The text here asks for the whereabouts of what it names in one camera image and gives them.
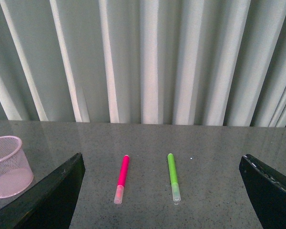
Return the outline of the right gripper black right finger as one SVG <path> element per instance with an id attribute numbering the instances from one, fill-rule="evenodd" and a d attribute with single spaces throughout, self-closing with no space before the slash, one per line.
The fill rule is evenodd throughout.
<path id="1" fill-rule="evenodd" d="M 286 229 L 286 176 L 247 154 L 239 171 L 250 202 L 264 229 Z"/>

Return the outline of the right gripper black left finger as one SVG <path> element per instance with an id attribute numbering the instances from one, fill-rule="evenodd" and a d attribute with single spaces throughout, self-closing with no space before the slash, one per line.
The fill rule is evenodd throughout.
<path id="1" fill-rule="evenodd" d="M 76 153 L 17 199 L 0 209 L 0 229 L 67 229 L 85 173 Z"/>

